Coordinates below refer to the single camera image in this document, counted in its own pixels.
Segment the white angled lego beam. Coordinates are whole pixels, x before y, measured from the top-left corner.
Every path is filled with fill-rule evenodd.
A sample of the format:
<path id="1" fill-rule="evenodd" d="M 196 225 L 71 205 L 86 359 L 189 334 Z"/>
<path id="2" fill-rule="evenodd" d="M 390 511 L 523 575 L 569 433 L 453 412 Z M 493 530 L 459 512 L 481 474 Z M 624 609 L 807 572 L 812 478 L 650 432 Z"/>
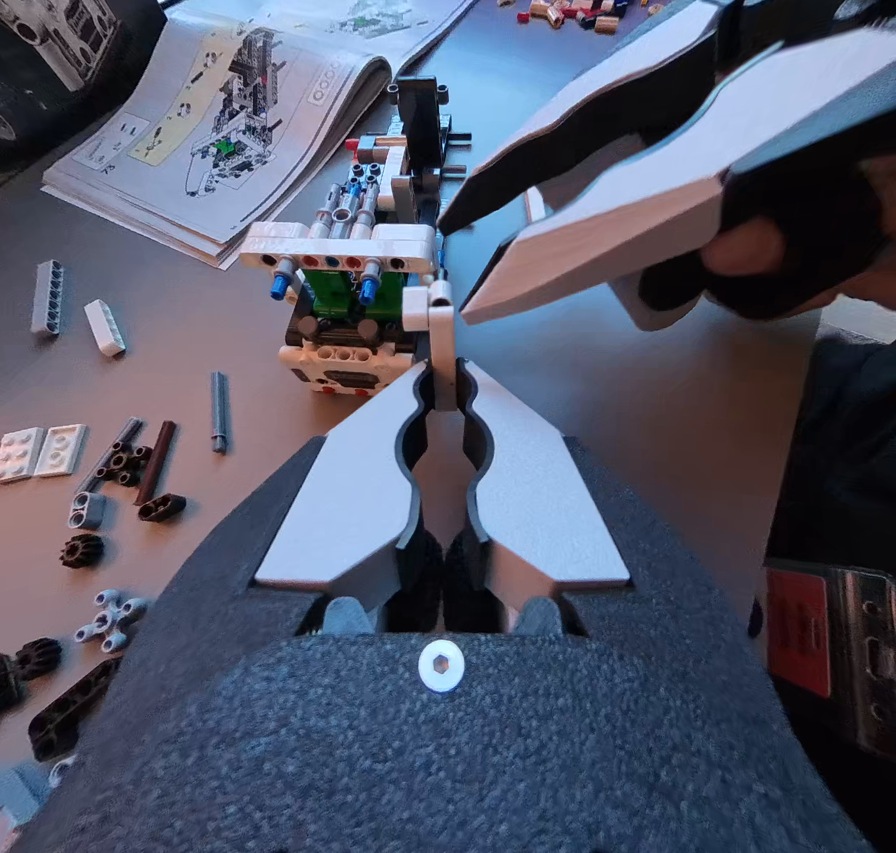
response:
<path id="1" fill-rule="evenodd" d="M 434 408 L 443 412 L 457 409 L 454 318 L 453 287 L 447 279 L 403 288 L 402 329 L 428 335 Z"/>

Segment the black lego cross connector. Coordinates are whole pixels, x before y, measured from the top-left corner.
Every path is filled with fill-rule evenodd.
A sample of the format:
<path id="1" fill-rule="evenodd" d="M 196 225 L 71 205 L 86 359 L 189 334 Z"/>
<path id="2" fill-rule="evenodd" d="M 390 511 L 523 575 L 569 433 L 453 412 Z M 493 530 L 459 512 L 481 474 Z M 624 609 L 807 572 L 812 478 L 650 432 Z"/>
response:
<path id="1" fill-rule="evenodd" d="M 120 486 L 140 486 L 141 477 L 151 453 L 151 446 L 133 447 L 131 444 L 126 444 L 110 459 L 108 472 L 103 482 L 114 480 Z"/>

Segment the light grey holed lego beam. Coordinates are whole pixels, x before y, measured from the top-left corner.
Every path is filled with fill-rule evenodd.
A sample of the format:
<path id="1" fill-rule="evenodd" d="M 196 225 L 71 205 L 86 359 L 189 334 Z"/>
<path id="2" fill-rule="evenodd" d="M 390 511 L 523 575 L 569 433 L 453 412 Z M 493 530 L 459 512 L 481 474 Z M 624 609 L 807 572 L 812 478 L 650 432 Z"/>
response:
<path id="1" fill-rule="evenodd" d="M 37 338 L 59 335 L 63 301 L 63 266 L 56 260 L 39 263 L 32 301 L 30 332 Z"/>

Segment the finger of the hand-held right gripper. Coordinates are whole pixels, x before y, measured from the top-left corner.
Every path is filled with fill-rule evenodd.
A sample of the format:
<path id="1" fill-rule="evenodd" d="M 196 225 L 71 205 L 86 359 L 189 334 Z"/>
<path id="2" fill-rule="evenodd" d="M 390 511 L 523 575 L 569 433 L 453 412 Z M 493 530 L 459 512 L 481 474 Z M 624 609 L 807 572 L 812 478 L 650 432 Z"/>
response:
<path id="1" fill-rule="evenodd" d="M 710 235 L 713 181 L 644 147 L 611 164 L 569 203 L 498 246 L 462 305 L 468 324 L 553 303 L 665 258 L 688 231 Z"/>
<path id="2" fill-rule="evenodd" d="M 695 0 L 563 87 L 479 164 L 443 210 L 451 234 L 530 187 L 568 173 L 601 148 L 637 134 L 658 140 L 698 109 L 714 84 L 722 7 Z"/>

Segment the dark brown lego axle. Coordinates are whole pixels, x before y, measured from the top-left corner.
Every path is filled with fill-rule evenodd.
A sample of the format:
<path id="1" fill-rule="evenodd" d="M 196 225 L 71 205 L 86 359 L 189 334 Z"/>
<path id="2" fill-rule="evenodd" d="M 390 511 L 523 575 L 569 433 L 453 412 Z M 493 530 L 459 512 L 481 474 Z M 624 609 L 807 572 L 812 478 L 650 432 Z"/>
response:
<path id="1" fill-rule="evenodd" d="M 165 420 L 152 446 L 152 453 L 146 464 L 140 482 L 140 490 L 133 504 L 141 507 L 153 499 L 156 487 L 159 483 L 161 472 L 166 464 L 169 450 L 176 430 L 176 423 Z"/>

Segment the black angled lego beam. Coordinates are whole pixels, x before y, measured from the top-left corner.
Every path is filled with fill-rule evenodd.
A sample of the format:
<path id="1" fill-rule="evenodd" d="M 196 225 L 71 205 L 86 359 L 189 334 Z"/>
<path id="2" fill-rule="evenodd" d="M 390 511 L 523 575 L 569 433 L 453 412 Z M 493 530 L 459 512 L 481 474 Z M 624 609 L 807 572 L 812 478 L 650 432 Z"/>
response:
<path id="1" fill-rule="evenodd" d="M 30 721 L 28 740 L 36 761 L 50 761 L 73 750 L 79 724 L 103 701 L 122 660 L 104 660 Z"/>

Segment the lego instruction booklet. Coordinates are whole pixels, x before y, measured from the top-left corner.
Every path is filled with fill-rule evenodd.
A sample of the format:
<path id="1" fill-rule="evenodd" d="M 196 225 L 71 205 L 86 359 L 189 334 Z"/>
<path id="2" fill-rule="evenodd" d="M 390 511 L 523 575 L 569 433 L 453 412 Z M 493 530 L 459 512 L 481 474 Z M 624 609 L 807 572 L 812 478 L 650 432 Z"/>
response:
<path id="1" fill-rule="evenodd" d="M 41 190 L 226 269 L 384 88 L 477 0 L 264 0 L 173 11 L 123 107 Z"/>

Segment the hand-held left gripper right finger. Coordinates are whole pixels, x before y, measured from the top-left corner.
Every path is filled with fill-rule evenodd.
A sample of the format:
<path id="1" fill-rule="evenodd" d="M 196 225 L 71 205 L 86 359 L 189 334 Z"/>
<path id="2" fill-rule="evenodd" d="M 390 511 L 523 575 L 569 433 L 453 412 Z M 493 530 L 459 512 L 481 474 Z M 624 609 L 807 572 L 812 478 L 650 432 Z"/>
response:
<path id="1" fill-rule="evenodd" d="M 566 595 L 631 576 L 566 438 L 469 359 L 457 394 L 475 473 L 455 537 L 455 632 L 587 635 Z"/>

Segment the light grey two-hole connector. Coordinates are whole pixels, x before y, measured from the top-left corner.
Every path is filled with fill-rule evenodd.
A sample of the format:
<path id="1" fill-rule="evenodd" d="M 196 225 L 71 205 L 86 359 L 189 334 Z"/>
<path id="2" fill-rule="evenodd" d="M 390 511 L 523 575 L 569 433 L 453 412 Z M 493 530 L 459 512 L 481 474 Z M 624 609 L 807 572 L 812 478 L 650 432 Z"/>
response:
<path id="1" fill-rule="evenodd" d="M 77 530 L 96 530 L 104 520 L 106 496 L 95 492 L 80 492 L 74 496 L 67 526 Z"/>

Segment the person's black clothing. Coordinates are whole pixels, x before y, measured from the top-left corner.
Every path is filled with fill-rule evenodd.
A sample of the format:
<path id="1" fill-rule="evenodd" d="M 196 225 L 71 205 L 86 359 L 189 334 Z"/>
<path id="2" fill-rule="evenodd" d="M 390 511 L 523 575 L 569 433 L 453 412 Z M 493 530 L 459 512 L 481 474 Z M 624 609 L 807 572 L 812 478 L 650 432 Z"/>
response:
<path id="1" fill-rule="evenodd" d="M 832 564 L 895 578 L 894 357 L 893 343 L 849 334 L 816 345 L 765 564 Z M 894 851 L 894 762 L 788 716 L 859 831 L 875 850 Z"/>

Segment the person's right hand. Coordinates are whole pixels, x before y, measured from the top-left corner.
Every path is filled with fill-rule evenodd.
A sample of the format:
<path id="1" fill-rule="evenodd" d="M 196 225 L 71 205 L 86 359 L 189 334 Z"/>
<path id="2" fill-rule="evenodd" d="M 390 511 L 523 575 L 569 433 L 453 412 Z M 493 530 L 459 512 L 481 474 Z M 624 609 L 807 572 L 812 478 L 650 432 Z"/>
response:
<path id="1" fill-rule="evenodd" d="M 700 249 L 712 301 L 756 321 L 838 296 L 894 310 L 894 154 L 762 181 L 755 213 Z"/>

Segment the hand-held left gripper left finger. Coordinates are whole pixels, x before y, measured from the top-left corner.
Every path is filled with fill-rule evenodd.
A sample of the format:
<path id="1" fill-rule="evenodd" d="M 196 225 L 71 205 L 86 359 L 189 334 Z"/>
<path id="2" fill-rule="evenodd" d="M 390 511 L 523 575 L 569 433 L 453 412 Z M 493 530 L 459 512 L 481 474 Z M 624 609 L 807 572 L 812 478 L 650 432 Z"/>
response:
<path id="1" fill-rule="evenodd" d="M 383 634 L 402 630 L 388 603 L 418 590 L 431 536 L 412 475 L 427 449 L 431 369 L 414 365 L 326 435 L 253 581 L 355 599 Z"/>

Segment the light grey lego rotor connector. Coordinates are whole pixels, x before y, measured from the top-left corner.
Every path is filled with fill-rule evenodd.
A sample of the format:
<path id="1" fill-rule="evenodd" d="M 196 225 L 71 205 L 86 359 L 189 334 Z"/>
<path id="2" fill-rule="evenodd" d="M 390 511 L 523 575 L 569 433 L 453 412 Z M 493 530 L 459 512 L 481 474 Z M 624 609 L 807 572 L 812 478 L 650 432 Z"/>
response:
<path id="1" fill-rule="evenodd" d="M 146 598 L 125 599 L 120 590 L 101 590 L 94 598 L 94 618 L 74 633 L 73 640 L 78 644 L 100 641 L 103 654 L 114 654 L 129 644 L 128 627 L 146 614 L 151 603 Z"/>

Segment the long grey lego axle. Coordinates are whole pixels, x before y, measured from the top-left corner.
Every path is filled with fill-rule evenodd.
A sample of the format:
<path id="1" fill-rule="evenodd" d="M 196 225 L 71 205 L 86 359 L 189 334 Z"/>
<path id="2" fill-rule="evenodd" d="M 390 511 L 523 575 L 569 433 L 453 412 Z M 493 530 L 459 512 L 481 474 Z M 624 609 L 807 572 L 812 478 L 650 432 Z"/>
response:
<path id="1" fill-rule="evenodd" d="M 130 417 L 118 432 L 113 442 L 106 447 L 96 464 L 88 471 L 84 479 L 73 490 L 73 497 L 82 493 L 90 493 L 103 481 L 110 459 L 128 444 L 142 429 L 144 421 L 140 417 Z"/>

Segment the lego truck model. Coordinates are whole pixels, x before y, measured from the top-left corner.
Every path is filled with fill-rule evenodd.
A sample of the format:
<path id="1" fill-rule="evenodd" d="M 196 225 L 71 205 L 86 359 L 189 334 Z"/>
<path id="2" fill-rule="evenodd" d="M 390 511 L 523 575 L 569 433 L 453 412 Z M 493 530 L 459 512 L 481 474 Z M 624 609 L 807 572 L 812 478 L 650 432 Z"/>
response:
<path id="1" fill-rule="evenodd" d="M 430 366 L 428 335 L 402 329 L 402 290 L 450 282 L 436 227 L 442 181 L 465 176 L 446 159 L 471 136 L 454 131 L 436 77 L 401 76 L 387 94 L 389 129 L 346 141 L 350 171 L 311 223 L 255 222 L 240 251 L 269 271 L 271 298 L 292 306 L 280 362 L 322 395 L 371 398 Z"/>

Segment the short grey lego axle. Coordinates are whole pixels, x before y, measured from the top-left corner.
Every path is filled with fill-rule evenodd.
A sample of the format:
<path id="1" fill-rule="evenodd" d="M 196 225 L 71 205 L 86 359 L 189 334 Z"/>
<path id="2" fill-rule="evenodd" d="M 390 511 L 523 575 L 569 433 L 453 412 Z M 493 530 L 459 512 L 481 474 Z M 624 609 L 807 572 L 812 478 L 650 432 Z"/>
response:
<path id="1" fill-rule="evenodd" d="M 225 374 L 210 373 L 210 444 L 212 452 L 227 453 L 229 437 L 229 386 Z"/>

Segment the red labelled metal device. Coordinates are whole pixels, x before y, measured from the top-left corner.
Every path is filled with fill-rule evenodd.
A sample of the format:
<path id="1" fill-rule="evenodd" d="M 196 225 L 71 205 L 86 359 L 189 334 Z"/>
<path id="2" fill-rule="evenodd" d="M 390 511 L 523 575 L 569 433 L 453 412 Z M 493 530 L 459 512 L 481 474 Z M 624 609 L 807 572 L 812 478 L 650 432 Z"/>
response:
<path id="1" fill-rule="evenodd" d="M 885 572 L 769 559 L 750 636 L 791 716 L 895 761 L 895 582 Z"/>

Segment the black lego gear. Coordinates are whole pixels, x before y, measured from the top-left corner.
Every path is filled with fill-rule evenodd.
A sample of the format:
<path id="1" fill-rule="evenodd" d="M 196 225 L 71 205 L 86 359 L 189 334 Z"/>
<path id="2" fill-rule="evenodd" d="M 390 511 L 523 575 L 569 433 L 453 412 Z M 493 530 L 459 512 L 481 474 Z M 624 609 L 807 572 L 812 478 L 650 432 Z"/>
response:
<path id="1" fill-rule="evenodd" d="M 95 566 L 104 556 L 105 544 L 102 536 L 81 533 L 72 536 L 63 546 L 59 560 L 62 566 L 78 570 Z"/>
<path id="2" fill-rule="evenodd" d="M 25 643 L 14 655 L 17 679 L 29 683 L 59 668 L 63 648 L 56 638 L 42 637 Z"/>

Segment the black lego set box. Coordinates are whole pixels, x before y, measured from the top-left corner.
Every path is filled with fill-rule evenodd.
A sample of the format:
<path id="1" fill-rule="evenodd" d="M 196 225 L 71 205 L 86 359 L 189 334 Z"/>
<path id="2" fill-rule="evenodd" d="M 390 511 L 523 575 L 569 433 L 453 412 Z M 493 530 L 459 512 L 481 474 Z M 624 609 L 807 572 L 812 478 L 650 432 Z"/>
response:
<path id="1" fill-rule="evenodd" d="M 2 182 L 122 104 L 165 23 L 158 0 L 1 0 Z"/>

